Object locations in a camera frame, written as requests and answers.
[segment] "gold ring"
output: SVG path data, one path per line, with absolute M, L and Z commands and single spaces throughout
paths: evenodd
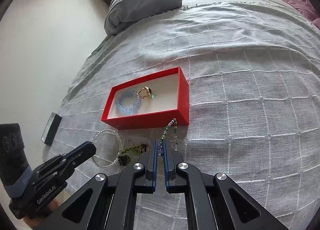
M 139 96 L 139 95 L 142 93 L 142 91 L 145 91 L 145 92 L 147 93 L 147 95 L 146 95 L 146 96 Z M 151 96 L 151 89 L 148 88 L 147 86 L 145 86 L 143 89 L 141 89 L 141 90 L 137 93 L 137 98 L 140 98 L 140 99 L 146 99 L 146 98 L 148 98 L 148 97 L 150 97 L 150 96 Z

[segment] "gray pillow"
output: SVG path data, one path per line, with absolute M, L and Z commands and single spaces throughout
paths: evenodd
M 182 0 L 112 0 L 104 29 L 108 35 L 116 35 L 134 22 L 181 5 Z

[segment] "red box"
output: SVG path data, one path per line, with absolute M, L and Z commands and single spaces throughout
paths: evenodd
M 163 112 L 152 112 L 146 114 L 108 118 L 115 93 L 118 90 L 173 74 L 178 74 L 177 109 Z M 180 67 L 175 67 L 149 74 L 111 88 L 101 121 L 118 130 L 124 130 L 166 127 L 173 118 L 177 119 L 178 125 L 189 125 L 189 86 Z

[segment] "white floor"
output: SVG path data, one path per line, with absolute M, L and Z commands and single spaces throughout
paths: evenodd
M 105 38 L 103 0 L 14 0 L 0 22 L 0 123 L 19 123 L 32 168 L 41 135 L 73 78 Z M 12 220 L 0 184 L 0 203 Z M 14 220 L 18 229 L 26 229 Z

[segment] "bed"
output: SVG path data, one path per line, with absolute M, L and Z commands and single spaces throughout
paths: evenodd
M 62 102 L 44 160 L 109 126 L 100 121 L 112 86 L 180 66 L 189 84 L 190 125 L 178 151 L 202 172 L 225 172 L 292 230 L 320 206 L 320 31 L 281 0 L 183 0 L 182 7 L 108 36 L 88 57 Z M 123 130 L 148 144 L 163 128 Z M 97 146 L 113 160 L 117 143 Z M 73 194 L 98 172 L 91 160 L 68 180 Z M 135 230 L 187 229 L 181 194 L 167 194 L 162 161 L 154 195 L 137 198 Z

